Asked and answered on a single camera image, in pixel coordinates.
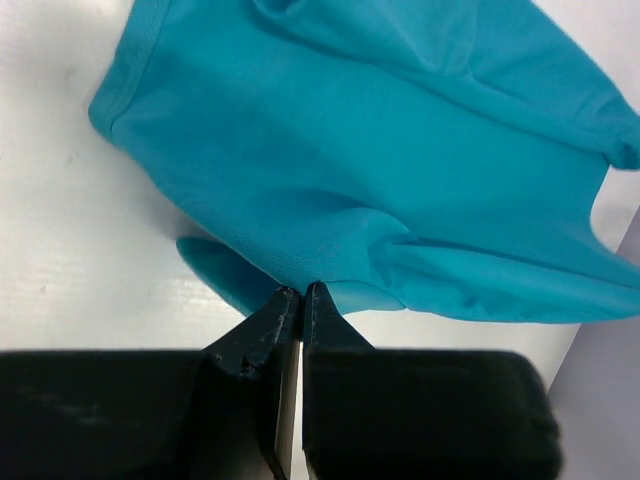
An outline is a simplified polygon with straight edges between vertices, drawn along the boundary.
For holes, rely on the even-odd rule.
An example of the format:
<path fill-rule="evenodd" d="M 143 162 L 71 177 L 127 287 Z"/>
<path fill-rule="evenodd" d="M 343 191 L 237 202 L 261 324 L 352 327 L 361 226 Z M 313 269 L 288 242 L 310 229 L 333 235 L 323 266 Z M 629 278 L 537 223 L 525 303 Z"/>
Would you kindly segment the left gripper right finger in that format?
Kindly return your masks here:
<path fill-rule="evenodd" d="M 555 479 L 559 424 L 523 356 L 378 349 L 306 293 L 302 445 L 313 479 Z"/>

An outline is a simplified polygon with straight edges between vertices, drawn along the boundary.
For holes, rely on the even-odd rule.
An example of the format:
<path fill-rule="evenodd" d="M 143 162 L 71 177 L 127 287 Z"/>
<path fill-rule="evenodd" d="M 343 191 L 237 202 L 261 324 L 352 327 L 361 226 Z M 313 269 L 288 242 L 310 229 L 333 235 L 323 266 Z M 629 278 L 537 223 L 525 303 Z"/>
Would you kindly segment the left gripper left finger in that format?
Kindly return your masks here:
<path fill-rule="evenodd" d="M 300 297 L 201 350 L 1 355 L 5 479 L 286 479 Z"/>

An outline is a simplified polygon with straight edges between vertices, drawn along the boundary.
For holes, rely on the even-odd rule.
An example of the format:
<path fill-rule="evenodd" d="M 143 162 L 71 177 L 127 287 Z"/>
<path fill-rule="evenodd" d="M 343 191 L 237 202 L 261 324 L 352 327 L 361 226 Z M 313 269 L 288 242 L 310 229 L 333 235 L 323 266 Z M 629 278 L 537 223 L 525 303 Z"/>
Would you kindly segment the teal t shirt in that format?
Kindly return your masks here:
<path fill-rule="evenodd" d="M 244 313 L 316 282 L 342 313 L 639 312 L 590 224 L 638 115 L 530 1 L 137 1 L 89 117 Z"/>

